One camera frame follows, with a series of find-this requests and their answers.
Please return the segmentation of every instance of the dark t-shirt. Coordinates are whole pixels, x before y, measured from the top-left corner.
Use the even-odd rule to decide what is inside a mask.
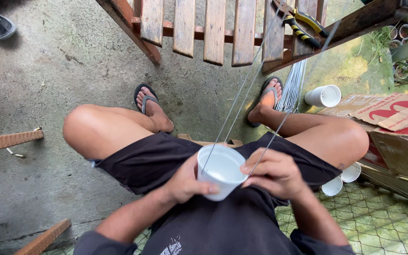
[[[275,200],[260,188],[235,189],[221,202],[194,196],[152,225],[144,255],[189,254],[353,254],[350,246],[331,246],[296,229],[289,240],[275,218]],[[133,254],[136,245],[94,232],[83,234],[74,255]]]

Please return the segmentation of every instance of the black flip-flop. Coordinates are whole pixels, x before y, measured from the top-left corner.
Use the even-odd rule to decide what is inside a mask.
[[[265,88],[267,87],[267,85],[271,82],[271,80],[273,80],[273,79],[276,79],[277,82],[280,83],[281,89],[283,89],[283,82],[280,80],[280,78],[278,78],[277,76],[269,77],[269,78],[264,82],[264,85],[262,86],[262,90],[261,90],[260,96],[259,96],[259,98],[258,98],[258,102],[257,102],[256,104],[259,103],[259,101],[261,100],[261,98],[262,98],[265,94],[269,93],[270,91],[273,91],[273,93],[275,94],[275,105],[273,106],[273,108],[274,108],[274,109],[276,108],[276,104],[278,104],[278,94],[276,93],[275,87],[273,86],[273,87],[270,87],[270,88],[268,88],[268,89],[265,89]],[[252,122],[250,122],[250,121],[248,121],[248,123],[249,123],[253,128],[257,128],[258,126],[261,125],[260,123],[252,123]]]
[[[151,97],[151,96],[148,96],[148,95],[144,96],[143,103],[141,105],[141,112],[145,115],[146,114],[146,108],[145,107],[146,107],[146,102],[148,100],[152,100],[152,101],[156,102],[158,105],[160,105],[160,103],[158,102],[158,96],[157,96],[157,94],[155,94],[155,91],[149,85],[142,83],[142,84],[138,85],[138,87],[135,89],[135,94],[133,95],[133,100],[134,100],[135,104],[137,104],[136,97],[138,96],[138,93],[141,91],[142,87],[148,88],[150,90],[150,92],[155,96],[155,97]]]

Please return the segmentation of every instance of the black shorts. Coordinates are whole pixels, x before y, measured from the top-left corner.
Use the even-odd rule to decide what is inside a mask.
[[[259,140],[234,149],[245,158],[249,158],[258,148],[266,147],[272,136],[273,133],[267,132]],[[105,170],[134,194],[146,194],[166,183],[185,160],[201,147],[197,143],[160,132],[128,145],[96,163],[95,167]],[[275,137],[269,148],[292,156],[311,189],[319,188],[342,173],[336,167],[280,136]]]

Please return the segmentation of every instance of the white foam cup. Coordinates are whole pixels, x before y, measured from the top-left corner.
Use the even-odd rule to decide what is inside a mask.
[[[329,181],[328,183],[322,185],[322,192],[327,196],[334,196],[338,194],[343,188],[343,180],[338,176],[335,179]]]
[[[317,87],[305,94],[305,102],[317,107],[334,107],[341,100],[341,91],[335,85]]]
[[[198,152],[198,181],[216,184],[220,188],[220,193],[204,197],[212,201],[221,201],[244,182],[248,175],[240,171],[245,158],[235,149],[216,144],[208,158],[212,147],[213,144],[206,145]]]
[[[341,174],[341,179],[345,183],[351,183],[355,181],[361,173],[361,165],[358,162],[355,162],[353,165],[343,170]]]

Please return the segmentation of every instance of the hand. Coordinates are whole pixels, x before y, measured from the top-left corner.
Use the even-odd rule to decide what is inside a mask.
[[[264,150],[265,148],[259,148],[253,152],[250,158],[240,167],[240,171],[249,174]],[[267,149],[251,176],[242,183],[242,188],[251,184],[266,189],[272,196],[291,200],[308,189],[308,185],[303,181],[302,174],[294,159],[287,154],[272,149]]]
[[[191,156],[177,170],[173,177],[163,185],[170,199],[183,204],[194,195],[218,194],[218,186],[212,183],[198,182],[196,174],[198,172],[198,154]]]

